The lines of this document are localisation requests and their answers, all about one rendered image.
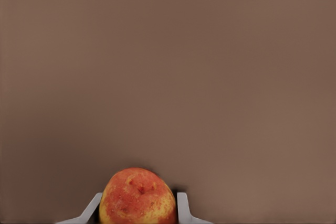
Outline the red yellow potato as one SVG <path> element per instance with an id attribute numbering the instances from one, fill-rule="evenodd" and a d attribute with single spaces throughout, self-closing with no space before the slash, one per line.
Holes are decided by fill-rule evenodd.
<path id="1" fill-rule="evenodd" d="M 177 224 L 175 197 L 156 173 L 139 167 L 115 173 L 99 204 L 101 224 Z"/>

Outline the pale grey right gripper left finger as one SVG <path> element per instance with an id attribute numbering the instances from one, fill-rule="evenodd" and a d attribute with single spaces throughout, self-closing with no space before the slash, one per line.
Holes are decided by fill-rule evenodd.
<path id="1" fill-rule="evenodd" d="M 80 216 L 55 222 L 54 224 L 99 224 L 99 204 L 101 197 L 102 193 L 96 193 Z"/>

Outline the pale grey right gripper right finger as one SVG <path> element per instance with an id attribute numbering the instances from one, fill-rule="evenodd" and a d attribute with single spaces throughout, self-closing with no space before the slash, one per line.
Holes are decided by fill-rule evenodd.
<path id="1" fill-rule="evenodd" d="M 213 224 L 212 222 L 196 218 L 191 214 L 186 193 L 178 192 L 176 194 L 176 200 L 179 224 Z"/>

